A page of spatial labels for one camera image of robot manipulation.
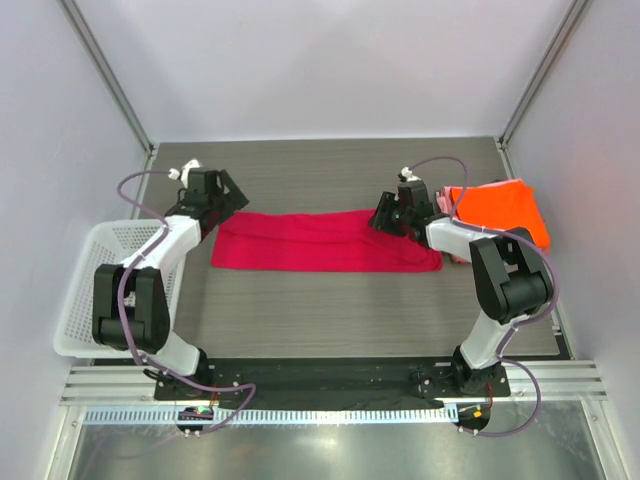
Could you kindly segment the magenta t shirt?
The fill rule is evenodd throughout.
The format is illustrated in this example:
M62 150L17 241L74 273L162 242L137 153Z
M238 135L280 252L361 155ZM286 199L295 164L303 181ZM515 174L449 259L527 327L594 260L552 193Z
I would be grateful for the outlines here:
M425 273L442 255L372 229L371 210L272 215L240 212L217 232L214 268L247 271Z

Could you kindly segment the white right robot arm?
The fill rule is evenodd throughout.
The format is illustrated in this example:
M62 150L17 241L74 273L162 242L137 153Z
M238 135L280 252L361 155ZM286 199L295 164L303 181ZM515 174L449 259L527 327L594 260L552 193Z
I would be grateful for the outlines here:
M549 269L529 232L492 230L437 214L418 178L400 182L395 193L383 192L368 225L471 264L480 313L452 354L450 379L462 395L483 389L517 329L554 299Z

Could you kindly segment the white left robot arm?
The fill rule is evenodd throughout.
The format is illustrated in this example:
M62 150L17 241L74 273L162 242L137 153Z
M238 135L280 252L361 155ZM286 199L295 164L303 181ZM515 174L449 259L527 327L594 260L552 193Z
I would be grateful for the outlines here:
M140 366L149 365L177 379L187 396L200 399L213 385L207 354L175 333L165 282L189 252L249 200L227 171L207 169L195 159L165 173L180 188L175 203L164 214L124 194L128 181L161 173L134 173L117 186L123 200L157 220L159 227L125 260L97 268L92 337L100 345L130 354Z

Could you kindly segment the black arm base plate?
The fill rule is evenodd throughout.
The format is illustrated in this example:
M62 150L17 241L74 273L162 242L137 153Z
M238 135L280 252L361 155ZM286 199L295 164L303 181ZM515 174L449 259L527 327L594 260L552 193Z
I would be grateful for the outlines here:
M459 387L445 357L219 358L209 364L215 388L257 387L246 410L415 410L438 408L444 398L511 394L502 367L480 384Z

